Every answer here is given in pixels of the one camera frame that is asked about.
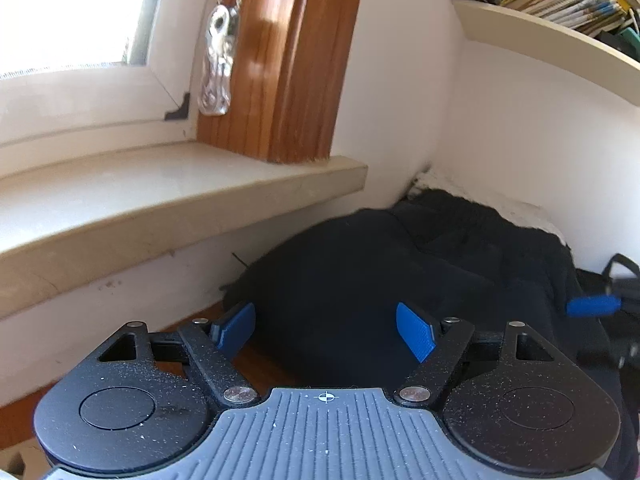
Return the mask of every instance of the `wooden floor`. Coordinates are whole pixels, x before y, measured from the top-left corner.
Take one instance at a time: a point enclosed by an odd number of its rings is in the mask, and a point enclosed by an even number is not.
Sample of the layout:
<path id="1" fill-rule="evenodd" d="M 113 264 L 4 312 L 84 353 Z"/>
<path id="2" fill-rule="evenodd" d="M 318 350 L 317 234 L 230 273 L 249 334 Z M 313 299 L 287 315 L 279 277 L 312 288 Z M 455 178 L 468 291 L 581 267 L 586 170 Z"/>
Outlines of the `wooden floor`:
<path id="1" fill-rule="evenodd" d="M 189 316 L 185 320 L 196 317 L 207 317 L 216 319 L 222 313 L 222 308 L 216 304 L 206 310 Z M 167 327 L 166 332 L 174 330 L 181 322 Z M 267 357 L 264 352 L 252 341 L 242 348 L 240 353 L 233 360 L 236 369 L 244 375 L 261 395 L 266 394 L 274 386 L 295 386 L 293 377 L 280 368 L 273 360 Z M 179 372 L 175 364 L 163 364 L 165 371 Z M 32 438 L 33 435 L 33 412 L 40 399 L 46 394 L 53 384 L 39 389 L 22 399 L 0 408 L 0 449 L 14 446 Z"/>

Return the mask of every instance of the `white window frame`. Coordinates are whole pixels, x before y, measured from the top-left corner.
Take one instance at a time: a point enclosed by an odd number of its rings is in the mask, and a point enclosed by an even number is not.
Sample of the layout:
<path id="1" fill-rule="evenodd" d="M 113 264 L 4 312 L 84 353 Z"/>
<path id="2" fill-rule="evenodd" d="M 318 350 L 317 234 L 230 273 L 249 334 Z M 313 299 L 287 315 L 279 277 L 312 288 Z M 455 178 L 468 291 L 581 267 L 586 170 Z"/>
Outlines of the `white window frame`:
<path id="1" fill-rule="evenodd" d="M 0 178 L 68 158 L 194 139 L 195 95 L 188 120 L 164 118 L 200 77 L 194 55 L 206 3 L 158 1 L 145 66 L 0 80 Z"/>

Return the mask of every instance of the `chain holder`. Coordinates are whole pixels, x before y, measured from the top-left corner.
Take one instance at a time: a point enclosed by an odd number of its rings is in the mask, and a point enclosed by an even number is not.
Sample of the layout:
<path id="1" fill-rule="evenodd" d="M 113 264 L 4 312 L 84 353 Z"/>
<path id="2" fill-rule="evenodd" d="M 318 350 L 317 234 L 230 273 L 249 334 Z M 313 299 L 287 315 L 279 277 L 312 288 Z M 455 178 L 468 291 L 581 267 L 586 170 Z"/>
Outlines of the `chain holder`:
<path id="1" fill-rule="evenodd" d="M 238 45 L 242 1 L 236 0 L 233 7 L 229 7 L 218 0 L 209 15 L 202 89 L 198 97 L 198 106 L 204 115 L 225 115 L 231 105 L 231 75 Z"/>

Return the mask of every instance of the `window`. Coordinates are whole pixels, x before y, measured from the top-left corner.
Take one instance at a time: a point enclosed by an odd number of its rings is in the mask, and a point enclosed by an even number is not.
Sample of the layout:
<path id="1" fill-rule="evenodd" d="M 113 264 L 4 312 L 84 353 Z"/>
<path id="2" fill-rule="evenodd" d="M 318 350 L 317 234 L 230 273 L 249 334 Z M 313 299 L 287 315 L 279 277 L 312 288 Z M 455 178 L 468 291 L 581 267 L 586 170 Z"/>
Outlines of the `window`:
<path id="1" fill-rule="evenodd" d="M 0 0 L 0 176 L 193 136 L 165 118 L 184 118 L 205 2 Z"/>

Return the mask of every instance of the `white calibration symbol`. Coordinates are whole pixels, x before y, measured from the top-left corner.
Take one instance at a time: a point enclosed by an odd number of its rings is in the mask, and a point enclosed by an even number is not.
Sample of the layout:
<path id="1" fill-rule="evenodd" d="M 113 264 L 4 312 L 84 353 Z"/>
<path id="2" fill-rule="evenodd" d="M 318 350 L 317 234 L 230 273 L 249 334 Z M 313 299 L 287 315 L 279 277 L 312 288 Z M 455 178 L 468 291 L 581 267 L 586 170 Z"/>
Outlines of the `white calibration symbol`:
<path id="1" fill-rule="evenodd" d="M 314 397 L 314 399 L 322 400 L 322 402 L 331 402 L 334 399 L 339 399 L 339 397 L 336 397 L 334 394 L 330 394 L 325 390 L 324 394 L 320 394 L 317 397 Z"/>

